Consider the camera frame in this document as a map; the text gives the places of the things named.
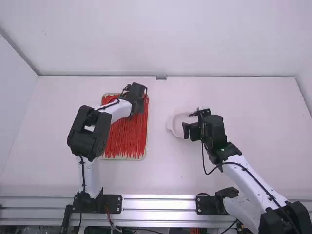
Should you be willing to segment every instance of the cable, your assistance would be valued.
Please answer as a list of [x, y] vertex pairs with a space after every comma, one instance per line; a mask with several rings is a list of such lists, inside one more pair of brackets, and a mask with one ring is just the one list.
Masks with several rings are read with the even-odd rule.
[[157, 234], [164, 234], [164, 233], [161, 233], [161, 232], [157, 232], [157, 231], [154, 231], [154, 230], [150, 230], [150, 229], [146, 229], [146, 228], [125, 228], [125, 230], [128, 229], [128, 230], [135, 230], [135, 231], [148, 231], [148, 232], [152, 232], [152, 233], [157, 233]]
[[107, 105], [107, 106], [102, 106], [102, 107], [96, 109], [96, 111], [105, 110], [105, 109], [108, 108], [108, 107], [111, 107], [111, 106], [114, 106], [114, 105], [120, 103], [120, 100], [119, 100], [117, 97], [116, 97], [116, 98], [113, 98], [113, 99], [114, 99], [114, 100], [117, 100], [117, 102], [111, 103], [111, 104], [109, 104], [109, 105]]
[[129, 233], [129, 234], [135, 234], [139, 228], [140, 228], [140, 227], [137, 227], [137, 228], [134, 230], [134, 232], [131, 232], [131, 233]]
[[[83, 161], [83, 158], [82, 156], [79, 156], [80, 157], [80, 164], [81, 164], [81, 168], [82, 168], [82, 186], [83, 186], [83, 193], [86, 192], [86, 180], [85, 180], [85, 177], [84, 177], [84, 161]], [[78, 231], [77, 233], [79, 232], [79, 229], [80, 229], [80, 226], [81, 226], [81, 221], [82, 221], [82, 212], [80, 212], [80, 220], [79, 220], [79, 225], [78, 225]]]
[[238, 219], [235, 220], [226, 230], [224, 230], [223, 232], [221, 232], [221, 233], [219, 233], [219, 234], [224, 234], [224, 233], [226, 233], [237, 221], [238, 221]]
[[[203, 168], [204, 168], [204, 171], [205, 171], [205, 174], [206, 175], [210, 175], [213, 171], [215, 171], [215, 169], [219, 168], [220, 166], [222, 165], [226, 165], [226, 164], [233, 164], [233, 165], [236, 165], [236, 166], [239, 166], [242, 168], [243, 171], [247, 172], [247, 174], [250, 175], [251, 178], [254, 179], [254, 181], [265, 191], [265, 193], [270, 197], [270, 199], [279, 207], [281, 208], [281, 205], [277, 202], [277, 200], [275, 199], [275, 197], [259, 182], [259, 180], [257, 180], [256, 177], [254, 177], [254, 175], [248, 171], [248, 169], [246, 167], [244, 167], [243, 165], [239, 164], [239, 163], [236, 163], [236, 162], [222, 162], [222, 163], [219, 163], [217, 166], [215, 166], [210, 172], [206, 172], [206, 169], [205, 169], [205, 161], [204, 161], [204, 149], [203, 149], [203, 143], [201, 143], [201, 149], [202, 149], [202, 158], [203, 158]], [[288, 219], [289, 223], [292, 225], [294, 231], [296, 232], [296, 234], [300, 234], [299, 230], [297, 229], [297, 227], [295, 226], [295, 224], [293, 223], [293, 221], [291, 220], [291, 218], [288, 216], [288, 214], [283, 210], [283, 209], [280, 209], [281, 212], [283, 213], [283, 215]]]
[[201, 155], [202, 155], [202, 158], [203, 158], [203, 168], [204, 168], [204, 172], [206, 175], [210, 175], [215, 169], [213, 169], [211, 172], [207, 173], [206, 171], [206, 167], [205, 167], [205, 159], [204, 159], [204, 143], [202, 142], [201, 143]]
[[199, 196], [199, 195], [210, 196], [210, 195], [209, 195], [209, 194], [207, 194], [207, 193], [199, 193], [199, 194], [197, 194], [196, 196]]

